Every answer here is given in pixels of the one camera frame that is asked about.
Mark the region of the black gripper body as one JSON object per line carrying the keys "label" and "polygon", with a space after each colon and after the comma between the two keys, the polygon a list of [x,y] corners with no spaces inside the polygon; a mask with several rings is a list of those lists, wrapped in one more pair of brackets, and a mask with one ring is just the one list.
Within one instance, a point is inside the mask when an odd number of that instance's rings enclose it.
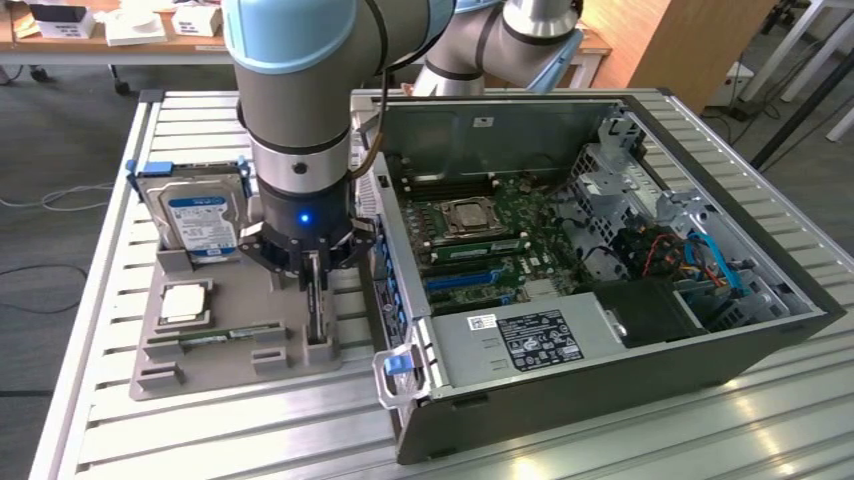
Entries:
{"label": "black gripper body", "polygon": [[307,194],[286,192],[258,181],[263,223],[298,239],[303,251],[318,251],[324,270],[324,247],[332,227],[352,218],[351,182],[339,180],[328,188]]}

